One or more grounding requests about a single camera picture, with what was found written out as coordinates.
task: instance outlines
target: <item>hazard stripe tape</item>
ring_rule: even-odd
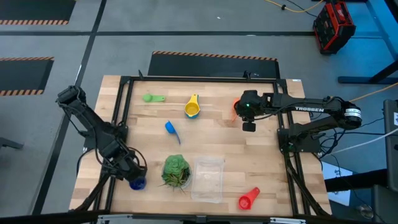
[[[64,20],[0,20],[0,25],[67,25]]]
[[[0,96],[41,95],[44,90],[0,90]]]
[[[54,57],[0,58],[0,61],[15,61],[15,60],[54,60]]]
[[[163,54],[163,55],[182,55],[182,56],[199,56],[199,57],[218,57],[218,58],[238,58],[238,59],[251,59],[251,60],[271,60],[277,62],[276,58],[270,57],[256,57],[256,56],[238,56],[238,55],[219,55],[219,54],[201,54],[201,53],[189,53],[189,52],[169,52],[169,51],[161,51],[156,50],[152,52],[155,54]]]

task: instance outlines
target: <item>clear plastic container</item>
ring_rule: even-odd
[[[191,198],[199,202],[220,203],[223,200],[223,170],[223,158],[196,158]]]

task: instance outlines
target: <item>gray floor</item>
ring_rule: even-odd
[[[78,1],[69,25],[63,27],[0,26],[0,31],[90,31],[100,2]],[[304,8],[313,4],[311,1],[296,2]],[[382,15],[383,29],[398,49],[398,42],[395,42],[398,29],[392,16],[386,14],[382,1],[370,2],[377,14]],[[384,86],[340,85],[336,78],[340,75],[374,75],[389,65],[393,57],[368,7],[362,3],[351,3],[348,7],[358,26],[356,37],[332,56],[320,55],[313,37],[98,36],[82,87],[88,104],[94,107],[103,75],[137,75],[138,69],[147,73],[151,52],[169,50],[275,57],[279,60],[282,78],[302,79],[307,97],[333,95],[350,100]],[[107,2],[99,31],[310,31],[312,22],[313,18],[307,14],[281,11],[263,0],[112,0]],[[21,151],[9,148],[0,151],[0,177],[3,179],[0,184],[0,216],[30,212],[62,117],[54,100],[58,92],[73,84],[87,41],[87,36],[0,36],[0,57],[55,57],[43,95],[0,97],[0,105],[5,108],[0,112],[0,136],[25,144]],[[396,100],[397,95],[398,88],[393,88],[358,101],[364,123],[381,118],[383,100]],[[361,128],[361,131],[381,133],[384,125],[380,121]],[[336,150],[363,142],[367,137],[347,135]],[[82,145],[82,137],[69,126],[44,213],[68,210],[75,184],[76,160]],[[385,168],[384,150],[384,141],[378,141],[336,156],[344,168],[366,172]],[[325,161],[335,164],[330,157]]]

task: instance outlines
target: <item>green measuring spoon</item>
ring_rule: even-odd
[[[152,102],[161,102],[165,100],[164,96],[155,96],[151,94],[145,94],[142,99],[147,102],[147,103],[152,103]]]

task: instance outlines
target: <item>white cable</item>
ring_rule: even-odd
[[[326,156],[330,156],[330,155],[333,155],[333,154],[336,154],[336,153],[339,153],[339,152],[343,152],[343,151],[348,150],[348,149],[353,149],[353,148],[355,148],[355,147],[359,147],[359,146],[363,146],[363,145],[372,143],[372,142],[374,142],[374,141],[383,139],[383,138],[389,136],[390,134],[392,134],[392,133],[394,133],[394,132],[396,132],[396,131],[398,131],[398,128],[395,129],[395,130],[393,130],[393,131],[391,131],[391,132],[389,132],[389,133],[387,133],[387,134],[385,134],[385,135],[383,135],[383,136],[380,136],[380,137],[378,137],[378,138],[376,138],[376,139],[373,139],[373,140],[370,140],[370,141],[367,141],[367,142],[364,142],[364,143],[361,143],[361,144],[357,144],[357,145],[355,145],[355,146],[347,147],[347,148],[345,148],[345,149],[342,149],[342,150],[339,150],[339,151],[336,151],[336,152],[332,152],[332,153],[330,153],[330,154],[327,154]]]

